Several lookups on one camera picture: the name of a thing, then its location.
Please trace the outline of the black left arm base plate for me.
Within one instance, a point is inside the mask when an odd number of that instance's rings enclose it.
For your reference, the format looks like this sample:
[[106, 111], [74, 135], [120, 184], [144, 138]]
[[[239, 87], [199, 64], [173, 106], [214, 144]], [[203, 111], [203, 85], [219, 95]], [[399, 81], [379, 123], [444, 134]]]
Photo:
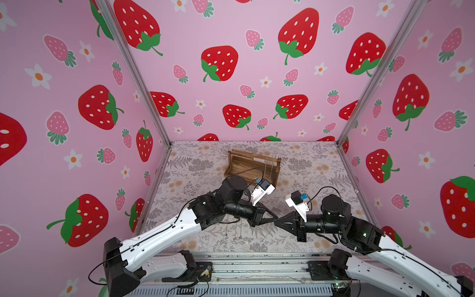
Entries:
[[162, 282], [194, 282], [196, 280], [210, 281], [213, 272], [212, 262], [196, 262], [192, 266], [188, 267], [183, 273], [180, 273], [177, 277], [165, 277], [162, 278]]

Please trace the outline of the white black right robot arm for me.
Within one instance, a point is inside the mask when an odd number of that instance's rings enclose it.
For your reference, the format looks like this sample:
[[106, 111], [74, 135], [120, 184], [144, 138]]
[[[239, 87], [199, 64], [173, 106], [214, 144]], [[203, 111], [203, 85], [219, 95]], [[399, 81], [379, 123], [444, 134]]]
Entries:
[[309, 214], [308, 197], [296, 191], [287, 196], [294, 211], [275, 225], [305, 242], [307, 235], [332, 234], [347, 250], [335, 249], [328, 261], [330, 274], [369, 283], [398, 297], [472, 297], [473, 282], [464, 275], [444, 273], [411, 254], [373, 224], [356, 218], [351, 207], [331, 194], [321, 213]]

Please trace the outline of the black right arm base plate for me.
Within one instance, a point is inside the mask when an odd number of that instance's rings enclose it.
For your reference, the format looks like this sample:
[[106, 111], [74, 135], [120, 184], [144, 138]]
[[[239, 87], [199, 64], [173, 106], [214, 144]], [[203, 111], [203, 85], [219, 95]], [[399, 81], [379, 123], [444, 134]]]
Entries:
[[309, 261], [307, 272], [313, 281], [347, 281], [351, 280], [342, 268], [338, 268], [328, 261]]

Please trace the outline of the wooden jewelry display stand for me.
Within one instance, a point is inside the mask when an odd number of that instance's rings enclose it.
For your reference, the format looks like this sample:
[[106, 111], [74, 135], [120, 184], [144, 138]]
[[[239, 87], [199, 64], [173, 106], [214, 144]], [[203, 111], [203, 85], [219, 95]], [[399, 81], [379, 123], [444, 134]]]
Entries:
[[249, 184], [256, 185], [258, 179], [266, 179], [276, 186], [281, 171], [282, 158], [273, 158], [233, 149], [228, 151], [228, 167], [224, 176], [238, 175]]

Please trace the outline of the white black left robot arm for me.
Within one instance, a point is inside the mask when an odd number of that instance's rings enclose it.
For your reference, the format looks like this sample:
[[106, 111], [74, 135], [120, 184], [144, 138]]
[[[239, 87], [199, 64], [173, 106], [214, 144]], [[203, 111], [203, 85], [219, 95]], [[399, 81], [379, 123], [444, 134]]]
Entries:
[[109, 295], [131, 293], [151, 275], [145, 269], [147, 261], [177, 241], [221, 223], [226, 215], [245, 220], [251, 227], [277, 221], [278, 217], [260, 202], [274, 190], [272, 183], [260, 179], [250, 191], [243, 177], [232, 175], [218, 189], [185, 203], [178, 215], [154, 229], [125, 241], [108, 240], [102, 266]]

